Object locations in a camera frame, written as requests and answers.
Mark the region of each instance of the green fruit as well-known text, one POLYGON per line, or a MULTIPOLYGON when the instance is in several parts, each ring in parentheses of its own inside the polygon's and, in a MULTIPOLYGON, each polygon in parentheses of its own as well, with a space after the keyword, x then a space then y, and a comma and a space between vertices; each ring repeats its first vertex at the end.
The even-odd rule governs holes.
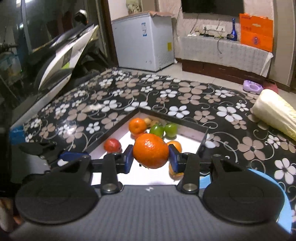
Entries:
POLYGON ((164 128, 163 128, 163 126, 161 126, 159 124, 155 124, 154 126, 151 127, 149 133, 157 135, 160 138, 163 138, 164 128))
POLYGON ((165 133, 168 137, 173 138, 178 133, 178 125, 175 123, 169 123, 165 126, 165 133))

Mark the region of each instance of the orange paper bag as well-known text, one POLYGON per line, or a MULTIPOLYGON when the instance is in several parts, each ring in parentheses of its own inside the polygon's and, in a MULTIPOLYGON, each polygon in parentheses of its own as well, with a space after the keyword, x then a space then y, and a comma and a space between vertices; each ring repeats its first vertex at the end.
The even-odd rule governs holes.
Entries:
POLYGON ((272 52, 274 42, 274 22, 267 17, 239 15, 241 43, 272 52))

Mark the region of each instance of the floral tablecloth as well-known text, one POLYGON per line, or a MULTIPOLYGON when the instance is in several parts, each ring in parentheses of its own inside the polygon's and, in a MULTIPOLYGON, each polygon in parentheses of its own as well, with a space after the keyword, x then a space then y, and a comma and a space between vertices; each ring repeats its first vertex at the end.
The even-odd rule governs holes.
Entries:
POLYGON ((220 153, 274 178, 290 200, 296 230, 296 143, 252 114, 256 99, 213 84, 115 68, 48 104, 24 130, 27 142, 51 140, 81 152, 139 106, 207 126, 205 154, 220 153), (113 79, 117 88, 110 90, 113 79))

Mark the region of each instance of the television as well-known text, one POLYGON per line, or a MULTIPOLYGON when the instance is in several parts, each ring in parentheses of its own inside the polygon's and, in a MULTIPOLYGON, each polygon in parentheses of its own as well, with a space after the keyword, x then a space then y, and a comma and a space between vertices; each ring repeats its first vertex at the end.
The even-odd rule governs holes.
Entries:
POLYGON ((215 13, 237 17, 244 13, 244 0, 181 0, 184 13, 215 13))

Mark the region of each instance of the light blue circular edge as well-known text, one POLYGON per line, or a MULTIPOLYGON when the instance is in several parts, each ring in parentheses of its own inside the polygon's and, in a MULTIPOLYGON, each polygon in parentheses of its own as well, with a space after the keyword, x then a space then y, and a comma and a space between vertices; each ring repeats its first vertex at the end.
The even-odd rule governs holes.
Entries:
MULTIPOLYGON (((278 224, 281 225, 288 233, 291 232, 291 228, 292 228, 292 215, 291 215, 291 206, 290 206, 290 202, 288 199, 288 196, 286 195, 286 193, 284 192, 284 190, 282 189, 282 187, 274 180, 272 179, 270 176, 264 174, 263 172, 259 172, 256 170, 252 170, 249 169, 250 171, 253 171, 254 173, 264 177, 265 179, 275 183, 277 186, 279 186, 285 196, 285 203, 283 206, 283 209, 281 210, 281 213, 279 215, 279 219, 278 219, 278 224)), ((205 176, 204 178, 200 179, 200 188, 206 188, 207 186, 209 186, 211 184, 211 179, 210 179, 210 175, 205 176)))

